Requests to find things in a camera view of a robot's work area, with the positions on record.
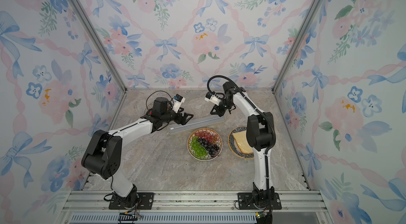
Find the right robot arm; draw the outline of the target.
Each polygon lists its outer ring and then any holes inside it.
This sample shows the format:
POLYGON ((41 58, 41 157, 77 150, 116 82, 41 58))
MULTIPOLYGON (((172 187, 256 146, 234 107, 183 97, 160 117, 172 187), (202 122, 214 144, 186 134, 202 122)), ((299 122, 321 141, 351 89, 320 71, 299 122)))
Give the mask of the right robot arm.
POLYGON ((275 199, 275 189, 271 180, 270 153, 276 144, 276 131, 273 114, 260 109, 246 91, 226 76, 213 76, 207 81, 205 101, 214 104, 211 115, 224 116, 225 113, 239 108, 247 117, 246 139, 254 154, 253 203, 259 209, 272 211, 272 200, 275 199), (213 79, 224 79, 223 93, 210 89, 213 79))

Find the cream plastic wrap dispenser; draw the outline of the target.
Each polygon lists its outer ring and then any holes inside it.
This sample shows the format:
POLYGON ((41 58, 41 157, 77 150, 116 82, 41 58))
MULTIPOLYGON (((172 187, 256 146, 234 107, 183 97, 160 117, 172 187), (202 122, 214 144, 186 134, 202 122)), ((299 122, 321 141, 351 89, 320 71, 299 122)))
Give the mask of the cream plastic wrap dispenser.
POLYGON ((226 120, 226 117, 220 117, 218 115, 210 115, 207 117, 203 118, 193 118, 189 122, 187 122, 185 125, 170 125, 168 127, 168 133, 169 134, 176 134, 184 131, 188 131, 191 129, 199 129, 199 128, 206 128, 210 125, 217 124, 220 122, 224 122, 226 120))

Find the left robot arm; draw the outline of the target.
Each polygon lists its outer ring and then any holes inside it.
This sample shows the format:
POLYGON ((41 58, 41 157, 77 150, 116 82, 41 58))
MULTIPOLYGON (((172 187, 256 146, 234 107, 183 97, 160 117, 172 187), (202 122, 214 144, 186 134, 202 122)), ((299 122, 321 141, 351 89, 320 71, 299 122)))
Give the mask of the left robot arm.
POLYGON ((193 115, 181 105, 185 98, 175 95, 172 100, 157 97, 152 108, 135 122, 110 131, 98 130, 92 135, 81 160, 82 167, 105 180, 111 178, 111 202, 124 209, 135 209, 141 202, 136 186, 120 168, 123 148, 134 140, 152 134, 175 122, 186 125, 193 115))

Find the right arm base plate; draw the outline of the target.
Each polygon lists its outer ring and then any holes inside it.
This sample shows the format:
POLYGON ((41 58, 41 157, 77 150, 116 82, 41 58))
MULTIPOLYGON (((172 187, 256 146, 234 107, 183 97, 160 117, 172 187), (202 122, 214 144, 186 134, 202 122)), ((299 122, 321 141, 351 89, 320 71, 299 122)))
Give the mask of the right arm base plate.
POLYGON ((255 198, 251 192, 240 192, 237 194, 237 203, 240 210, 281 210, 281 200, 275 192, 269 201, 268 197, 255 198))

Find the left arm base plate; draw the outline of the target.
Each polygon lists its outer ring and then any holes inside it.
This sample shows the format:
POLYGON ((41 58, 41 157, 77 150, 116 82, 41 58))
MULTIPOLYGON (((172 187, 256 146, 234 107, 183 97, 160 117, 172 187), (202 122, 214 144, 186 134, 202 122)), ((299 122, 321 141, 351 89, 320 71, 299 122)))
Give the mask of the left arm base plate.
POLYGON ((123 198, 112 192, 104 196, 104 200, 110 203, 110 210, 151 210, 154 196, 153 192, 133 192, 123 198))

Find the plate of grapes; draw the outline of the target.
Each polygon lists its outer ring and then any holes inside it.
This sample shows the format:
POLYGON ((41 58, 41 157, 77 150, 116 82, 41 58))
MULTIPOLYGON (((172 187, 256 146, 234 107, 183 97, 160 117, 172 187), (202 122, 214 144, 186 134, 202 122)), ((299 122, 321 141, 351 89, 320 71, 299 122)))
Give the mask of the plate of grapes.
POLYGON ((189 154, 199 161, 211 161, 222 151, 223 143, 219 133, 210 128, 192 132, 187 140, 189 154))

